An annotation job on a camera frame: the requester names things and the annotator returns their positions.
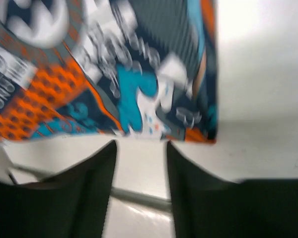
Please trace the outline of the colourful patterned shorts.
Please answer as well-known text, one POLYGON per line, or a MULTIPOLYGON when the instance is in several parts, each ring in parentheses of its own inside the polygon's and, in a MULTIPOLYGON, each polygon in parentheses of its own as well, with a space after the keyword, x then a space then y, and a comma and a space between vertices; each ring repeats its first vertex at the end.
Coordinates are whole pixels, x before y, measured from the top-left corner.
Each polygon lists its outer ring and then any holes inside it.
POLYGON ((212 0, 0 0, 0 142, 216 141, 212 0))

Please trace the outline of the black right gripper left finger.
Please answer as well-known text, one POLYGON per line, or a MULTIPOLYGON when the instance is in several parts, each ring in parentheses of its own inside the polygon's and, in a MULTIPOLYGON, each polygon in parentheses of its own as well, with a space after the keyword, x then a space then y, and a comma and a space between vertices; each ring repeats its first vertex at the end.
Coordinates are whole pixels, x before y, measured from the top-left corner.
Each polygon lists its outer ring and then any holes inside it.
POLYGON ((99 238, 102 236, 117 145, 41 182, 0 182, 0 238, 99 238))

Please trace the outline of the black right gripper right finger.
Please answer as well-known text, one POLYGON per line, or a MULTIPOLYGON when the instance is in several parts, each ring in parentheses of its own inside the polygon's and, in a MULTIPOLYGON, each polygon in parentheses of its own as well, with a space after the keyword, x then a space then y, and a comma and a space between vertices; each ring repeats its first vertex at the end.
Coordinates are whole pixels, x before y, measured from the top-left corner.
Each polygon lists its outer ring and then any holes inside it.
POLYGON ((298 179, 225 181, 171 144, 166 163, 178 238, 298 238, 298 179))

